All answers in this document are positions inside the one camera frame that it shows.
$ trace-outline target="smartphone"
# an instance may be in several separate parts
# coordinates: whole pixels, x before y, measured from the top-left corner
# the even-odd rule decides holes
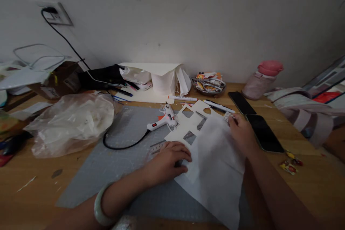
[[[267,125],[262,116],[247,114],[245,118],[252,125],[255,136],[263,150],[274,153],[285,152],[272,129]]]
[[[242,115],[256,114],[254,109],[250,106],[250,104],[240,92],[228,92],[228,95]]]

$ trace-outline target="bracelet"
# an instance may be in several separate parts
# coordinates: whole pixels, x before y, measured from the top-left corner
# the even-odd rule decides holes
[[[101,208],[101,200],[102,200],[102,196],[104,194],[104,191],[112,184],[113,184],[112,182],[106,184],[100,190],[100,192],[98,192],[96,200],[95,200],[95,205],[93,207],[95,218],[96,218],[97,222],[102,226],[111,226],[111,225],[115,224],[115,222],[116,222],[115,219],[111,219],[111,218],[107,217],[106,215],[104,215],[102,208]]]

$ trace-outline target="water bottle lid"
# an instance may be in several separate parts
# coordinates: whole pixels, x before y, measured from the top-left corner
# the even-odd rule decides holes
[[[276,76],[283,71],[283,64],[276,60],[262,61],[258,66],[258,71],[264,75]]]

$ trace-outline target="metal bowl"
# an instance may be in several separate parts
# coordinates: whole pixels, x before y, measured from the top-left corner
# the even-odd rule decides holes
[[[200,90],[199,88],[197,88],[194,84],[194,82],[192,80],[190,80],[192,82],[192,86],[195,88],[195,90],[197,90],[198,93],[205,95],[205,96],[216,96],[219,94],[222,94],[225,91],[226,86],[223,88],[223,90],[221,92],[214,92],[214,93],[209,93],[203,90]]]

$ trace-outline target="gray cutting mat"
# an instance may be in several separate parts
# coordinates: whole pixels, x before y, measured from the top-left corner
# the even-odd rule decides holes
[[[146,125],[158,120],[159,109],[124,106],[107,138],[107,144],[123,147],[134,144],[146,132]],[[151,132],[141,143],[126,150],[111,150],[98,142],[71,183],[56,203],[58,207],[73,208],[96,194],[106,183],[142,167],[150,145],[164,140],[169,128],[163,126]],[[240,227],[253,226],[252,213],[242,189],[240,198]],[[218,222],[202,205],[174,180],[156,186],[135,199],[125,211],[127,215],[161,217],[193,222]]]

